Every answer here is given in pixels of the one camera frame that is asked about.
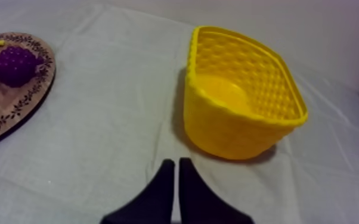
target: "white fabric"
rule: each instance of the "white fabric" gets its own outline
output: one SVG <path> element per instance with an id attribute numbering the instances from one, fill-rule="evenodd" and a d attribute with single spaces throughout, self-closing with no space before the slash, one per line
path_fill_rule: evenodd
<path id="1" fill-rule="evenodd" d="M 179 119 L 192 29 L 103 1 L 0 2 L 0 32 L 39 36 L 57 60 L 42 107 L 0 142 L 0 224 L 98 223 L 180 157 L 257 223 L 359 223 L 359 97 L 285 58 L 307 123 L 259 160 L 196 153 Z"/>

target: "plastic basket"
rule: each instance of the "plastic basket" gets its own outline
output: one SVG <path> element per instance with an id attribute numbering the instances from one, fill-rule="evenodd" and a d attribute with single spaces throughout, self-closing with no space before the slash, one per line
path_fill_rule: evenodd
<path id="1" fill-rule="evenodd" d="M 199 148 L 232 160 L 251 158 L 307 118 L 305 103 L 279 55 L 236 32 L 195 28 L 184 123 Z"/>

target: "purple fruit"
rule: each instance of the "purple fruit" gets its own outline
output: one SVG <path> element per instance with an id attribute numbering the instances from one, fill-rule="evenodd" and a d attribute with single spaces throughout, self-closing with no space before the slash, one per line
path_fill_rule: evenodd
<path id="1" fill-rule="evenodd" d="M 0 52 L 0 82 L 10 87 L 20 87 L 35 77 L 36 66 L 44 61 L 28 49 L 9 46 Z"/>

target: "round wooden plate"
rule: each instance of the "round wooden plate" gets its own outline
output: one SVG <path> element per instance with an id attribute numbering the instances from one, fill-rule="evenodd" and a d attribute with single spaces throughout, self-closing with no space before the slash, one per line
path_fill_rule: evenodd
<path id="1" fill-rule="evenodd" d="M 20 46 L 29 49 L 35 56 L 44 59 L 37 66 L 36 77 L 19 88 L 11 88 L 0 83 L 0 136 L 25 119 L 42 101 L 51 87 L 55 75 L 54 54 L 47 43 L 26 33 L 0 33 L 0 40 L 8 46 Z"/>

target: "decorative border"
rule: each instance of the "decorative border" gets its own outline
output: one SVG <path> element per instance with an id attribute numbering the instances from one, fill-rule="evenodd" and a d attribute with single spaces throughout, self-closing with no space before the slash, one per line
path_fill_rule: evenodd
<path id="1" fill-rule="evenodd" d="M 45 49 L 42 44 L 34 40 L 31 36 L 27 36 L 26 34 L 0 34 L 0 40 L 5 40 L 9 42 L 15 43 L 23 43 L 26 46 L 29 46 L 33 51 L 38 53 L 38 56 L 43 58 L 43 64 L 38 66 L 36 71 L 36 83 L 30 88 L 27 94 L 18 101 L 17 104 L 14 105 L 12 111 L 10 111 L 7 115 L 2 115 L 0 117 L 0 129 L 3 125 L 7 123 L 8 119 L 14 119 L 16 116 L 21 116 L 21 111 L 23 107 L 30 104 L 32 97 L 40 92 L 42 84 L 45 83 L 47 77 L 49 76 L 49 70 L 51 68 L 51 64 L 53 63 L 52 58 L 47 49 Z"/>

